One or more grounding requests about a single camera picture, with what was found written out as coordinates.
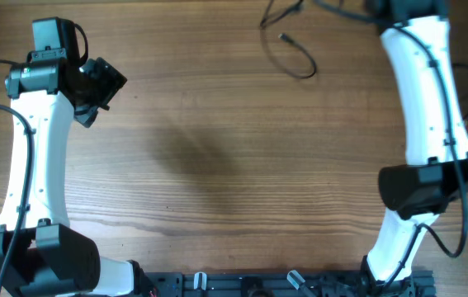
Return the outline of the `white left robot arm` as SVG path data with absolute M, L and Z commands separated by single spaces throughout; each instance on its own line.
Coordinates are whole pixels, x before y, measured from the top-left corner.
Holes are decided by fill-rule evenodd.
M 90 238 L 72 230 L 64 198 L 71 124 L 91 126 L 125 77 L 104 59 L 89 58 L 87 37 L 73 21 L 39 19 L 32 30 L 35 48 L 5 80 L 14 130 L 0 214 L 0 293 L 139 295 L 139 266 L 102 257 Z

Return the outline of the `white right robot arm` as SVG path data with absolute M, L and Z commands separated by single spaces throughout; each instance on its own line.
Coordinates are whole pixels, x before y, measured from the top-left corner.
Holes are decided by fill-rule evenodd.
M 367 1 L 395 74 L 405 124 L 404 165 L 384 167 L 378 187 L 385 216 L 368 276 L 378 290 L 410 278 L 412 261 L 432 225 L 461 202 L 459 257 L 468 235 L 468 133 L 452 72 L 448 7 L 444 1 Z

